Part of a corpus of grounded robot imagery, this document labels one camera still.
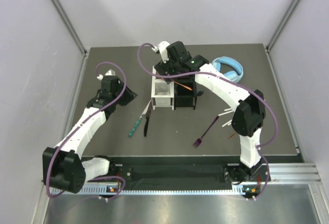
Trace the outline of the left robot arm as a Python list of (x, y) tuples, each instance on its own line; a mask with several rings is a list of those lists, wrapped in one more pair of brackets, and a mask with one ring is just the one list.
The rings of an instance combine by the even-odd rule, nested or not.
[(97, 78), (101, 87), (88, 101), (78, 122), (62, 141), (55, 147), (47, 147), (42, 154), (43, 182), (47, 190), (78, 193), (90, 180), (101, 177), (111, 181), (116, 177), (116, 168), (111, 165), (110, 158), (95, 156), (82, 161), (82, 155), (116, 106), (128, 105), (137, 95), (111, 69)]

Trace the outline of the purple fork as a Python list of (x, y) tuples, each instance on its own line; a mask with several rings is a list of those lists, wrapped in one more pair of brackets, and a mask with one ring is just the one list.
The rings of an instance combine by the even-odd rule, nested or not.
[(197, 148), (201, 145), (204, 136), (207, 134), (207, 132), (211, 129), (211, 127), (216, 123), (216, 121), (219, 119), (219, 116), (216, 116), (215, 119), (212, 121), (212, 123), (209, 125), (209, 127), (206, 129), (206, 131), (199, 137), (194, 143), (193, 147)]

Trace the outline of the black utensil container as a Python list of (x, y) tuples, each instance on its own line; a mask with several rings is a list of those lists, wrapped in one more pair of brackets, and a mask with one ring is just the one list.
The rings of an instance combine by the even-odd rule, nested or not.
[(175, 80), (178, 83), (191, 87), (193, 90), (190, 91), (179, 85), (174, 84), (174, 109), (191, 107), (196, 109), (197, 93), (196, 83), (192, 78), (181, 77)]

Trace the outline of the white utensil container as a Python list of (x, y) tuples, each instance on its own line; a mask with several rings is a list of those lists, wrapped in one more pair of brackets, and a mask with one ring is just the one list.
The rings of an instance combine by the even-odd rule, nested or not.
[(151, 103), (153, 110), (159, 107), (174, 110), (174, 83), (152, 76)]

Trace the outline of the blue fork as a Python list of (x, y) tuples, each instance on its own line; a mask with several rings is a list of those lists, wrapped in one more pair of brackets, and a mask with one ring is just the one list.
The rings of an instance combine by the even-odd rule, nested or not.
[(200, 96), (202, 96), (204, 94), (204, 91), (198, 91), (197, 93), (196, 93), (196, 97), (200, 97)]

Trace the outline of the copper fork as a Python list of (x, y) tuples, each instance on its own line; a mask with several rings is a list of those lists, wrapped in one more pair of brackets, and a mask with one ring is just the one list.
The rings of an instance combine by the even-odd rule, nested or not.
[(173, 82), (174, 84), (179, 85), (179, 86), (181, 86), (181, 87), (183, 87), (183, 88), (185, 88), (185, 89), (188, 89), (188, 90), (190, 90), (190, 91), (193, 90), (191, 87), (186, 86), (186, 85), (183, 85), (183, 84), (181, 84), (181, 83), (178, 83), (178, 82), (176, 82), (176, 81), (174, 81), (174, 80), (172, 80), (172, 82)]

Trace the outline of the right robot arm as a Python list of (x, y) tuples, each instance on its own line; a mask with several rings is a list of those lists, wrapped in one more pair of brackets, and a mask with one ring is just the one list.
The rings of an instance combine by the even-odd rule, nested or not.
[(191, 56), (181, 41), (161, 42), (151, 49), (161, 56), (161, 61), (154, 67), (156, 76), (165, 80), (191, 77), (228, 104), (233, 111), (229, 123), (239, 135), (241, 145), (241, 163), (228, 173), (228, 179), (232, 182), (253, 180), (259, 174), (262, 161), (260, 135), (266, 116), (262, 92), (239, 86), (203, 56)]

